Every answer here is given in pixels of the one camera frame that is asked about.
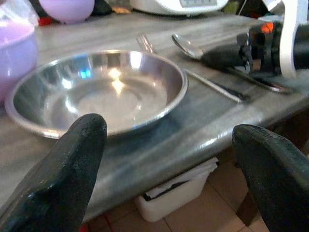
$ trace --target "metal utensil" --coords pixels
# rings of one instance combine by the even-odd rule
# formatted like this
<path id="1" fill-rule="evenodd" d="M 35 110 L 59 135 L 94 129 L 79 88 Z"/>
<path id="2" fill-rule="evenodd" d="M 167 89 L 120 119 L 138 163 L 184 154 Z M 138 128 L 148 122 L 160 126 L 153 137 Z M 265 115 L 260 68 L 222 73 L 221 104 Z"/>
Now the metal utensil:
<path id="1" fill-rule="evenodd" d="M 147 36 L 145 34 L 141 34 L 137 37 L 137 41 L 140 45 L 140 47 L 147 51 L 150 52 L 152 54 L 156 54 L 156 51 L 153 48 L 153 45 L 151 44 L 151 42 L 149 42 Z M 250 96 L 242 94 L 240 92 L 237 92 L 235 90 L 229 89 L 227 87 L 224 87 L 222 85 L 219 85 L 217 83 L 214 83 L 213 81 L 210 81 L 190 70 L 184 69 L 184 71 L 190 75 L 191 77 L 197 79 L 198 81 L 202 82 L 203 84 L 211 87 L 212 89 L 216 90 L 217 92 L 223 94 L 224 96 L 228 97 L 229 99 L 237 102 L 237 103 L 244 103 L 249 101 Z"/>
<path id="2" fill-rule="evenodd" d="M 180 36 L 178 34 L 172 34 L 172 40 L 174 43 L 180 48 L 180 50 L 188 57 L 192 59 L 199 60 L 204 55 L 204 52 L 198 48 L 197 46 L 193 45 L 189 40 L 185 39 L 183 36 Z M 238 71 L 234 68 L 227 67 L 226 70 L 234 75 L 237 75 L 243 79 L 246 79 L 252 83 L 255 83 L 259 86 L 262 86 L 264 88 L 270 89 L 275 92 L 281 92 L 281 93 L 290 93 L 292 92 L 289 88 L 286 88 L 284 86 L 281 86 L 278 83 L 271 82 L 270 80 L 264 80 L 262 78 L 252 78 L 251 76 Z"/>
<path id="3" fill-rule="evenodd" d="M 54 139 L 80 116 L 98 113 L 111 137 L 153 125 L 180 103 L 187 87 L 185 73 L 168 59 L 109 50 L 35 70 L 13 89 L 5 108 L 24 128 Z"/>

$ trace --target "white plastic container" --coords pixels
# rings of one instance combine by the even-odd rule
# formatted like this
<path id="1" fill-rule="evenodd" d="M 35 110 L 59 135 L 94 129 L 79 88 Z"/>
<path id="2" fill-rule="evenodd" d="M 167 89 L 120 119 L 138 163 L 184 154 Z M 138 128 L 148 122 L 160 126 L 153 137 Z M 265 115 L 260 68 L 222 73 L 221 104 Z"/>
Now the white plastic container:
<path id="1" fill-rule="evenodd" d="M 146 221 L 155 222 L 198 197 L 204 188 L 207 177 L 217 168 L 217 161 L 217 158 L 212 158 L 211 160 L 205 162 L 202 164 L 204 167 L 202 169 L 199 168 L 200 173 L 159 197 L 149 201 L 146 201 L 143 196 L 137 197 L 135 199 L 135 204 L 141 216 Z M 172 183 L 177 183 L 182 176 L 186 175 L 187 173 L 184 173 L 174 178 L 168 182 L 170 183 L 169 185 L 165 186 L 170 186 Z"/>

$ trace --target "bowl rim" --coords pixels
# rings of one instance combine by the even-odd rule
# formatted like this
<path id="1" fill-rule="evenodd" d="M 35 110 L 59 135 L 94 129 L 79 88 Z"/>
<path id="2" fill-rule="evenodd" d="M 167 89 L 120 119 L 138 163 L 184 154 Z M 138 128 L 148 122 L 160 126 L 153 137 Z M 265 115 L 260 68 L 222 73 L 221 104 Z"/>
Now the bowl rim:
<path id="1" fill-rule="evenodd" d="M 156 113 L 154 116 L 152 116 L 148 120 L 145 120 L 144 122 L 140 123 L 139 125 L 134 125 L 129 129 L 107 131 L 107 136 L 108 136 L 108 138 L 117 137 L 119 135 L 127 134 L 129 132 L 134 132 L 134 131 L 137 131 L 139 129 L 146 127 L 147 125 L 153 124 L 156 121 L 158 121 L 159 119 L 166 116 L 170 111 L 172 111 L 181 102 L 181 100 L 184 98 L 184 96 L 185 96 L 185 94 L 188 90 L 188 79 L 187 79 L 187 75 L 186 75 L 185 71 L 183 69 L 181 69 L 173 61 L 171 61 L 167 58 L 164 58 L 162 56 L 159 56 L 157 54 L 151 54 L 151 53 L 148 53 L 148 52 L 136 51 L 136 50 L 110 49 L 110 50 L 102 50 L 102 51 L 97 51 L 97 52 L 81 53 L 81 54 L 75 54 L 75 55 L 71 55 L 71 56 L 65 56 L 63 58 L 59 58 L 59 59 L 53 60 L 53 61 L 51 61 L 47 64 L 41 65 L 41 66 L 37 67 L 35 70 L 33 70 L 32 72 L 30 72 L 28 75 L 26 75 L 24 78 L 22 78 L 15 85 L 15 87 L 8 93 L 8 95 L 7 95 L 7 97 L 4 101 L 5 110 L 6 110 L 7 114 L 10 116 L 10 118 L 13 119 L 13 121 L 15 121 L 21 127 L 25 128 L 25 129 L 27 129 L 27 130 L 29 130 L 29 131 L 37 134 L 37 135 L 46 137 L 46 138 L 59 139 L 62 135 L 64 135 L 67 132 L 67 130 L 55 129 L 55 128 L 49 128 L 47 126 L 42 126 L 40 124 L 34 123 L 34 122 L 24 118 L 21 114 L 18 113 L 18 111 L 16 110 L 16 108 L 14 106 L 14 97 L 15 97 L 16 92 L 20 88 L 20 86 L 23 85 L 28 79 L 30 79 L 35 73 L 39 73 L 39 72 L 41 72 L 42 70 L 44 70 L 48 67 L 54 66 L 58 63 L 66 61 L 66 60 L 68 60 L 72 57 L 89 56 L 89 55 L 102 54 L 102 53 L 103 54 L 104 53 L 105 54 L 112 54 L 112 53 L 131 53 L 131 52 L 138 52 L 138 53 L 141 53 L 141 54 L 146 55 L 146 56 L 155 57 L 155 58 L 160 59 L 160 60 L 166 62 L 167 64 L 171 65 L 180 74 L 180 77 L 182 79 L 182 86 L 181 86 L 178 94 L 176 95 L 176 97 L 169 104 L 167 104 L 163 110 L 159 111 L 158 113 Z"/>
<path id="2" fill-rule="evenodd" d="M 33 35 L 34 31 L 35 31 L 34 26 L 31 23 L 27 22 L 27 21 L 22 21 L 22 20 L 14 20 L 14 21 L 0 20 L 0 27 L 1 27 L 2 23 L 7 23 L 7 24 L 13 23 L 14 25 L 23 25 L 23 26 L 26 26 L 27 28 L 29 28 L 30 30 L 27 31 L 26 34 L 18 35 L 18 37 L 14 38 L 14 39 L 11 39 L 11 40 L 8 40 L 8 41 L 4 41 L 4 42 L 0 41 L 0 49 L 6 48 L 6 47 L 12 46 L 14 44 L 18 44 L 18 43 L 23 42 L 25 39 L 27 39 L 28 37 Z"/>

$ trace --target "white bin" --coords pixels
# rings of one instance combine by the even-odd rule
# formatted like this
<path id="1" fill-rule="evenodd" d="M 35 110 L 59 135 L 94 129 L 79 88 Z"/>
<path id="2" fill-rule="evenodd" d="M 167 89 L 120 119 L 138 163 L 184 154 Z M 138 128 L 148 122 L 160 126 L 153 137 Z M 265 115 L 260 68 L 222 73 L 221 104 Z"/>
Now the white bin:
<path id="1" fill-rule="evenodd" d="M 217 168 L 217 161 L 217 158 L 212 158 L 146 193 L 154 199 L 146 201 L 143 196 L 137 197 L 135 204 L 141 216 L 146 221 L 155 222 L 198 197 L 204 188 L 207 177 Z M 183 181 L 186 182 L 162 194 L 173 184 Z"/>

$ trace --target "black object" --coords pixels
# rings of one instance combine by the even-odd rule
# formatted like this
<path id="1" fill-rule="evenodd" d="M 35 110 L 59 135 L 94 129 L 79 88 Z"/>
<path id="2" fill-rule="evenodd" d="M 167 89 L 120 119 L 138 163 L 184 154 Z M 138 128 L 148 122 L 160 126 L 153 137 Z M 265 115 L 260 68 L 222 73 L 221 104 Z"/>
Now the black object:
<path id="1" fill-rule="evenodd" d="M 264 23 L 237 36 L 236 44 L 216 47 L 201 57 L 211 68 L 245 67 L 252 77 L 273 77 L 281 74 L 280 38 L 281 23 Z M 294 44 L 296 70 L 309 69 L 309 24 L 298 27 Z"/>
<path id="2" fill-rule="evenodd" d="M 48 16 L 41 7 L 39 0 L 30 0 L 30 3 L 40 18 Z M 105 0 L 95 0 L 95 6 L 91 15 L 108 15 L 110 13 L 112 13 L 112 8 Z"/>
<path id="3" fill-rule="evenodd" d="M 232 140 L 269 231 L 309 231 L 309 159 L 286 138 L 257 126 L 234 127 Z"/>
<path id="4" fill-rule="evenodd" d="M 0 209 L 0 231 L 77 232 L 105 140 L 106 123 L 100 115 L 88 114 L 76 120 Z"/>

